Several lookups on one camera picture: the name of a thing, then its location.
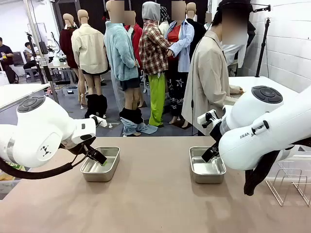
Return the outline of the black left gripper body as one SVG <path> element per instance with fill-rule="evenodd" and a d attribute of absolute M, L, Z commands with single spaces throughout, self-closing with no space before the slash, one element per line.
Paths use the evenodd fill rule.
<path fill-rule="evenodd" d="M 95 139 L 96 137 L 92 137 L 79 144 L 75 144 L 69 140 L 64 140 L 62 141 L 62 149 L 68 150 L 74 155 L 86 155 L 87 151 L 92 148 L 91 144 L 95 141 Z"/>

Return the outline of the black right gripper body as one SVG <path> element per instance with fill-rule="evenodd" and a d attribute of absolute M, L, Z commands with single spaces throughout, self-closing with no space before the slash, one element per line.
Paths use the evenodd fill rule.
<path fill-rule="evenodd" d="M 211 119 L 212 130 L 209 135 L 215 140 L 215 146 L 219 145 L 219 141 L 222 137 L 222 133 L 220 132 L 221 119 Z"/>

